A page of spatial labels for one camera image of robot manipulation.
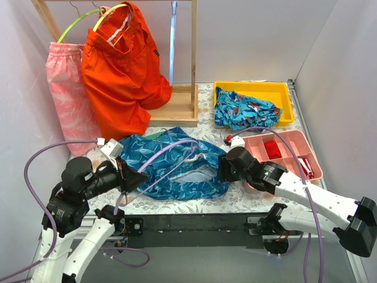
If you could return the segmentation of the lilac hanger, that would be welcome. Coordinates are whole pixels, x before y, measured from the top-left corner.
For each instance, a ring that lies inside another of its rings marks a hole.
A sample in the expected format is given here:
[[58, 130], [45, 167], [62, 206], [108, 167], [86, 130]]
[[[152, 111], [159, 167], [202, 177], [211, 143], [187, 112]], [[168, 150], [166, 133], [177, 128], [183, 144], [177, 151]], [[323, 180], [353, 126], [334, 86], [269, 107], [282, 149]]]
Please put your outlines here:
[[[181, 164], [184, 163], [184, 161], [186, 161], [195, 151], [195, 148], [199, 146], [199, 143], [197, 140], [194, 140], [194, 139], [186, 139], [186, 140], [179, 140], [177, 142], [174, 142], [172, 144], [169, 144], [168, 146], [166, 147], [162, 147], [156, 154], [154, 154], [152, 157], [150, 157], [138, 170], [137, 172], [138, 173], [142, 173], [156, 158], [158, 158], [159, 156], [161, 156], [164, 152], [167, 152], [169, 151], [170, 149], [178, 146], [178, 145], [181, 145], [181, 144], [185, 144], [185, 143], [190, 143], [191, 144], [191, 152], [188, 154], [188, 156], [186, 156], [176, 167], [174, 167], [173, 169], [171, 169], [168, 173], [166, 173], [163, 177], [161, 177], [159, 180], [156, 180], [154, 183], [152, 183], [149, 187], [147, 187], [146, 189], [144, 189], [142, 192], [140, 192], [135, 198], [134, 200], [136, 200], [138, 197], [140, 197], [141, 195], [145, 194], [146, 191], [150, 190], [153, 186], [155, 186], [156, 184], [158, 184], [160, 181], [162, 181], [163, 179], [165, 179], [169, 174], [171, 174], [173, 171], [175, 171]], [[121, 193], [116, 201], [116, 204], [115, 204], [115, 209], [114, 209], [114, 212], [113, 214], [116, 215], [119, 208], [120, 207], [125, 207], [129, 204], [128, 202], [128, 197], [127, 197], [127, 194], [126, 193]]]

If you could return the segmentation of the dark blue shark shorts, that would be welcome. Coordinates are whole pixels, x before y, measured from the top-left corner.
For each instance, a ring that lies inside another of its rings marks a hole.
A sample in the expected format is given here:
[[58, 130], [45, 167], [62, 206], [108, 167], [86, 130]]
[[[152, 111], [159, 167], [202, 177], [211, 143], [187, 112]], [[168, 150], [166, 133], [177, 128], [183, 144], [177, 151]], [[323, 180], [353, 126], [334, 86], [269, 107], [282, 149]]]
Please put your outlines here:
[[[124, 138], [120, 141], [123, 145], [120, 156], [129, 166], [139, 169], [162, 147], [186, 139], [197, 140], [199, 146], [175, 171], [146, 191], [147, 196], [157, 200], [213, 199], [228, 191], [229, 183], [223, 183], [217, 177], [218, 158], [226, 152], [210, 142], [190, 137], [180, 127], [165, 131], [156, 140], [148, 140], [137, 134]], [[148, 179], [137, 190], [142, 192], [156, 180], [159, 180], [176, 167], [190, 152], [190, 143], [178, 145], [164, 152], [143, 171], [148, 175]]]

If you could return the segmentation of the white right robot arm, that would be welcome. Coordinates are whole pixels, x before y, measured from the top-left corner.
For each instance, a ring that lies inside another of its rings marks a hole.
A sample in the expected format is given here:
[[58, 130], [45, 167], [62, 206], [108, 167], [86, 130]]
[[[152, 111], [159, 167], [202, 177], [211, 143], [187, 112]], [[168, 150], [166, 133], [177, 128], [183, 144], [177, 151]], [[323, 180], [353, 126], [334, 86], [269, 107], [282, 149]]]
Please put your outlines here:
[[376, 243], [376, 202], [343, 197], [311, 183], [282, 165], [259, 162], [244, 147], [235, 147], [219, 156], [217, 173], [221, 182], [242, 180], [252, 188], [290, 199], [310, 209], [299, 212], [286, 205], [273, 205], [262, 221], [262, 228], [280, 234], [283, 231], [315, 233], [337, 239], [347, 251], [369, 258]]

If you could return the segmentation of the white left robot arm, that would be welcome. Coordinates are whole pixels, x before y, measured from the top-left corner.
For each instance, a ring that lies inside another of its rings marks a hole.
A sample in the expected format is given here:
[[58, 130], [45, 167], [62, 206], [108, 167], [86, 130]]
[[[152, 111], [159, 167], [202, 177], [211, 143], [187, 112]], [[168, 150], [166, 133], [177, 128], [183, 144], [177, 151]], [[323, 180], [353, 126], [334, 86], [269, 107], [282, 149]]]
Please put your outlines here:
[[148, 179], [122, 160], [105, 161], [97, 170], [87, 157], [71, 159], [61, 175], [42, 219], [41, 244], [31, 282], [80, 282], [89, 263], [111, 235], [125, 236], [130, 226], [124, 212], [111, 205], [96, 209], [91, 230], [77, 246], [71, 244], [89, 211], [88, 201], [119, 187], [131, 192]]

